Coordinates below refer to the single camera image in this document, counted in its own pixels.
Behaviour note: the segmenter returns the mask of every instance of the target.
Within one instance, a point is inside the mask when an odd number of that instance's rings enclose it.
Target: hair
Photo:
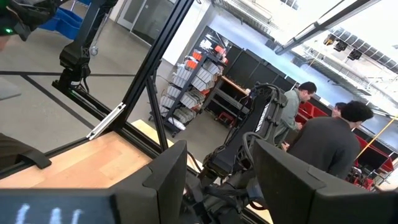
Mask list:
[[[336,103],[335,108],[337,108],[338,110],[341,111],[343,109],[343,107],[345,107],[345,105],[347,105],[347,104],[343,103],[343,102],[339,102],[339,103]]]
[[[341,117],[350,122],[366,121],[373,117],[373,111],[360,101],[351,101],[341,110]]]
[[[305,82],[298,87],[298,90],[307,90],[309,94],[317,92],[317,86],[313,82]]]

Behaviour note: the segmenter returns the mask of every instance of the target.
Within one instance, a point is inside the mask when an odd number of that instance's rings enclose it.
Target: ceiling beam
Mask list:
[[[340,22],[349,19],[353,15],[365,10],[369,6],[372,6],[379,1],[380,0],[357,0],[340,11],[337,11],[338,5],[336,5],[334,8],[329,10],[328,13],[319,18],[319,20],[317,20],[313,24],[310,24],[295,37],[291,38],[285,45],[276,49],[275,53],[277,55],[282,55],[292,48],[302,44],[306,40],[309,40],[312,37],[315,37],[316,35],[322,33],[323,31],[334,27]]]

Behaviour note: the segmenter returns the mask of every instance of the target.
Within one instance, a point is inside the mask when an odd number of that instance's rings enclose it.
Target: man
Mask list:
[[[287,152],[331,175],[344,179],[361,151],[353,128],[373,117],[372,110],[360,101],[341,109],[341,117],[308,120]]]
[[[277,146],[282,144],[287,133],[289,132],[289,129],[298,131],[302,128],[302,124],[295,121],[295,117],[299,111],[299,106],[301,103],[311,99],[316,92],[317,86],[314,83],[305,82],[298,88],[285,93],[285,96],[287,97],[287,104],[282,112],[280,124],[275,131],[274,142]]]
[[[333,110],[331,111],[331,117],[332,118],[337,118],[341,116],[341,110],[343,109],[343,107],[347,105],[346,103],[336,103],[335,107],[333,108]]]
[[[341,109],[343,109],[343,107],[344,107],[345,105],[347,105],[347,104],[346,104],[346,103],[342,103],[342,102],[336,103],[335,107],[334,107],[333,110],[331,111],[331,117],[332,117],[332,118],[339,118],[339,117],[341,116]],[[282,143],[282,149],[283,149],[284,151],[286,151],[287,148],[289,148],[289,144],[286,143],[286,142],[283,142],[283,143]]]

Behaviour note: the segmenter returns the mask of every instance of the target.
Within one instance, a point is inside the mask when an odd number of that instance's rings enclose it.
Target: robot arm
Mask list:
[[[5,0],[0,6],[0,36],[19,35],[26,41],[31,32],[55,15],[69,0]]]

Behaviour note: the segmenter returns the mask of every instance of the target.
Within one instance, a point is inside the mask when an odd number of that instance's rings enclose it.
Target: wooden tabletop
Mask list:
[[[133,125],[159,143],[157,131],[142,120]],[[141,150],[111,132],[84,143],[50,159],[52,165],[45,169],[36,166],[24,169],[0,180],[3,188],[108,188],[135,173],[151,159]],[[187,165],[195,167],[188,156]],[[267,210],[257,211],[265,221],[272,223]]]
[[[245,94],[246,96],[248,96],[249,93],[248,93],[244,88],[242,88],[242,87],[240,87],[239,85],[237,85],[234,81],[230,80],[229,78],[227,78],[227,77],[225,77],[225,76],[222,76],[221,79],[224,80],[224,81],[226,81],[226,82],[228,82],[228,83],[229,83],[231,86],[233,86],[235,89],[239,90],[241,93],[243,93],[243,94]]]

